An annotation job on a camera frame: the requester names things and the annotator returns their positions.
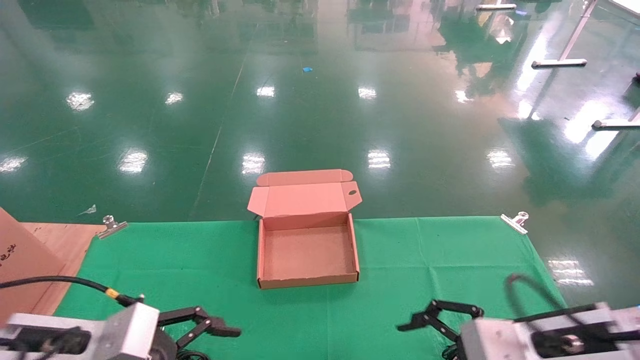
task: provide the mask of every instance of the table leg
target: table leg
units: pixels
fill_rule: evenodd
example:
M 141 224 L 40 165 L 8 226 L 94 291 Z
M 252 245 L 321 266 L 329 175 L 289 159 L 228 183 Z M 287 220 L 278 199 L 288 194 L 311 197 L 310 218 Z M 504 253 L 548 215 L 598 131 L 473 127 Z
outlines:
M 567 56 L 569 56 L 569 52 L 571 51 L 571 48 L 580 37 L 580 33 L 582 33 L 582 29 L 587 24 L 587 21 L 591 16 L 591 12 L 593 11 L 593 9 L 595 9 L 597 3 L 598 3 L 598 0 L 591 0 L 591 2 L 587 5 L 586 9 L 584 9 L 584 12 L 580 17 L 580 21 L 578 22 L 578 25 L 573 30 L 573 33 L 571 34 L 571 38 L 569 38 L 569 42 L 564 47 L 564 50 L 562 51 L 562 55 L 560 55 L 560 59 L 534 61 L 531 64 L 531 67 L 540 68 L 540 67 L 587 65 L 587 59 L 567 59 Z

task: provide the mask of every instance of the metal stand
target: metal stand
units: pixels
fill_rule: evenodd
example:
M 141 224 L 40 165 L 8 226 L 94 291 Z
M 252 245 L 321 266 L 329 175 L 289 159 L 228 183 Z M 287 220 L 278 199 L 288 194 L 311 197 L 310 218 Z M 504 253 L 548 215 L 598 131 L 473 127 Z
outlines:
M 518 216 L 516 216 L 515 218 L 510 218 L 505 214 L 500 215 L 500 218 L 507 224 L 509 224 L 509 226 L 511 226 L 513 229 L 515 229 L 516 231 L 518 231 L 520 234 L 526 234 L 528 233 L 527 229 L 525 229 L 524 226 L 524 222 L 525 220 L 527 220 L 529 218 L 529 214 L 527 214 L 524 211 L 521 211 L 518 213 Z
M 478 11 L 492 11 L 492 10 L 515 10 L 516 4 L 481 4 L 476 6 Z
M 564 50 L 562 51 L 562 55 L 560 55 L 560 59 L 534 61 L 531 64 L 531 67 L 534 69 L 537 69 L 540 67 L 587 65 L 587 59 L 567 59 L 567 56 L 569 56 L 569 52 L 571 51 L 571 48 L 580 37 L 580 33 L 582 32 L 582 29 L 584 28 L 584 25 L 586 25 L 587 21 L 589 20 L 589 17 L 591 16 L 591 12 L 593 11 L 593 9 L 595 9 L 597 3 L 598 3 L 598 0 L 591 0 L 591 2 L 587 5 L 587 8 L 584 9 L 584 13 L 582 13 L 582 16 L 580 17 L 580 21 L 578 22 L 578 25 L 573 30 L 573 34 L 571 34 L 571 38 L 569 39 L 569 42 L 564 47 Z
M 636 110 L 636 113 L 631 115 L 628 120 L 624 119 L 612 119 L 612 120 L 597 120 L 592 125 L 596 129 L 612 129 L 619 127 L 640 127 L 640 108 Z

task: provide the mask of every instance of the floor line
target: floor line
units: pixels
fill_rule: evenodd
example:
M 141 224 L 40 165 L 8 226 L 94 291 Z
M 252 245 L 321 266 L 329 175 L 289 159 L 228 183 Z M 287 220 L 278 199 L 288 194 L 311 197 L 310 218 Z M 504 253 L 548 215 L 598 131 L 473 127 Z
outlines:
M 193 206 L 191 207 L 191 211 L 189 212 L 189 217 L 187 218 L 187 221 L 193 218 L 196 208 L 198 207 L 198 203 L 200 202 L 200 196 L 202 195 L 202 188 L 204 187 L 204 181 L 207 179 L 207 172 L 209 171 L 209 165 L 211 165 L 211 160 L 213 159 L 213 152 L 216 150 L 216 144 L 218 144 L 218 139 L 220 138 L 222 127 L 225 125 L 225 120 L 227 119 L 229 108 L 231 107 L 231 100 L 233 100 L 234 98 L 234 93 L 236 92 L 236 87 L 238 86 L 240 75 L 242 75 L 242 70 L 244 69 L 244 63 L 246 61 L 246 58 L 247 56 L 249 56 L 249 48 L 251 47 L 251 43 L 253 42 L 253 36 L 255 35 L 255 30 L 257 28 L 258 28 L 258 25 L 256 25 L 255 29 L 253 29 L 253 34 L 251 35 L 251 41 L 249 41 L 249 46 L 247 47 L 246 53 L 244 54 L 244 58 L 242 60 L 242 65 L 240 65 L 240 71 L 238 72 L 238 76 L 236 78 L 236 83 L 234 84 L 234 88 L 233 90 L 231 90 L 231 96 L 229 97 L 229 102 L 227 103 L 227 110 L 225 111 L 225 115 L 222 118 L 222 122 L 220 122 L 220 128 L 218 129 L 218 134 L 216 135 L 216 139 L 213 141 L 213 147 L 211 148 L 211 153 L 209 154 L 209 161 L 207 161 L 207 166 L 204 168 L 204 173 L 202 174 L 202 180 L 200 181 L 200 187 L 198 188 L 198 195 L 196 196 L 196 200 L 193 202 Z

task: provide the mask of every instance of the metal clip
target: metal clip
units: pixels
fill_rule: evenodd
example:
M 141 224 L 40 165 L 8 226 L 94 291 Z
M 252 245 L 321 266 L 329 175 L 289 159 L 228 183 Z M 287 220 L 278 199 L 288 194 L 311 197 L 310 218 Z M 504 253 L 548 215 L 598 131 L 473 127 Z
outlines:
M 113 216 L 111 215 L 107 215 L 104 218 L 102 218 L 102 222 L 104 223 L 104 225 L 107 226 L 107 229 L 101 233 L 98 234 L 98 238 L 99 239 L 104 239 L 107 236 L 118 232 L 122 229 L 124 229 L 125 227 L 127 227 L 127 222 L 123 221 L 123 222 L 117 222 L 116 220 L 113 219 Z
M 515 218 L 510 218 L 505 214 L 500 215 L 500 218 L 507 224 L 509 224 L 509 226 L 511 226 L 513 229 L 516 229 L 516 231 L 518 231 L 520 234 L 526 234 L 528 233 L 527 229 L 525 229 L 524 226 L 524 222 L 529 218 L 529 214 L 527 214 L 524 211 L 521 211 L 518 213 L 518 216 L 516 216 Z

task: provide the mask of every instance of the wooden board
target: wooden board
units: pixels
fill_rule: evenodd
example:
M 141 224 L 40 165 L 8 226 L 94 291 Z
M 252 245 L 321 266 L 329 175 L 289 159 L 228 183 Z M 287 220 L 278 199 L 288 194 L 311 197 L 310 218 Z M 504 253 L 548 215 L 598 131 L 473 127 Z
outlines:
M 104 225 L 47 224 L 23 222 L 22 225 L 44 243 L 65 266 L 60 275 L 75 276 L 93 237 L 105 229 Z M 33 314 L 53 315 L 67 293 L 70 284 L 53 283 L 33 308 Z

